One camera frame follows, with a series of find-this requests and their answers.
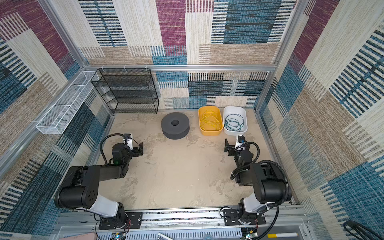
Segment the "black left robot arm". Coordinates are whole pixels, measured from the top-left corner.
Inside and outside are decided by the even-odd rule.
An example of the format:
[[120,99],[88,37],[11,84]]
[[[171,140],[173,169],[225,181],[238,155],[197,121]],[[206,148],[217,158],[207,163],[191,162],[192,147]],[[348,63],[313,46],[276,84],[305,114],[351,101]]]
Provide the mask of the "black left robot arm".
[[[122,137],[123,141],[113,145],[112,158],[107,160],[103,144],[107,139],[116,136]],[[55,205],[62,209],[83,210],[100,216],[101,230],[126,228],[132,221],[126,214],[124,205],[99,194],[99,183],[124,178],[132,158],[144,154],[144,143],[137,143],[131,134],[117,133],[104,137],[99,148],[104,164],[70,167],[56,193]]]

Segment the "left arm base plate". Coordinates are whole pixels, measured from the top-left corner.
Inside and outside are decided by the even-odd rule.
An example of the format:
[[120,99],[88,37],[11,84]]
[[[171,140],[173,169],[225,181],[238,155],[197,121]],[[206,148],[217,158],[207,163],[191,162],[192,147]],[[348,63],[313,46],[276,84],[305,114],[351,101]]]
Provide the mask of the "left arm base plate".
[[102,218],[99,230],[139,229],[142,224],[143,212],[127,212],[121,217]]

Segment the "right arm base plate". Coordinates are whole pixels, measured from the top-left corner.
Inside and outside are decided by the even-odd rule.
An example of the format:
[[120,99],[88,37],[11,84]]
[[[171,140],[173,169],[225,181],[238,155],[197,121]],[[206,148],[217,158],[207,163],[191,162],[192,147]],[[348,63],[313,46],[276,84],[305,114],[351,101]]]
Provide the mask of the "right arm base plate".
[[240,225],[264,225],[265,217],[258,214],[249,214],[241,212],[238,209],[224,208],[220,210],[220,215],[224,218],[226,226]]

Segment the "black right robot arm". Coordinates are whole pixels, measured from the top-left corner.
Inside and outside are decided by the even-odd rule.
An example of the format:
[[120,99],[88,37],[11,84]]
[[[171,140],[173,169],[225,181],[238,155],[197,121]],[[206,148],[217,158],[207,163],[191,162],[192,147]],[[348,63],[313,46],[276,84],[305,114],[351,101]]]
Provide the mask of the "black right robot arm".
[[260,147],[244,136],[238,136],[234,145],[225,140],[224,152],[233,157],[236,164],[230,179],[239,186],[253,187],[253,192],[242,198],[236,208],[219,210],[225,225],[264,225],[267,211],[291,200],[292,191],[286,172],[274,161],[259,161]]

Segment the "dark grey cable spool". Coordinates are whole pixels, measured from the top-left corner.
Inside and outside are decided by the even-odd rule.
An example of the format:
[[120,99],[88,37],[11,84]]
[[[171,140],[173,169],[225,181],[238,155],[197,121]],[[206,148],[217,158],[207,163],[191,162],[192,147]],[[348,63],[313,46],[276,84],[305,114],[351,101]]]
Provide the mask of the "dark grey cable spool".
[[189,133],[190,121],[185,114],[174,112],[163,117],[161,128],[165,137],[171,140],[179,140]]

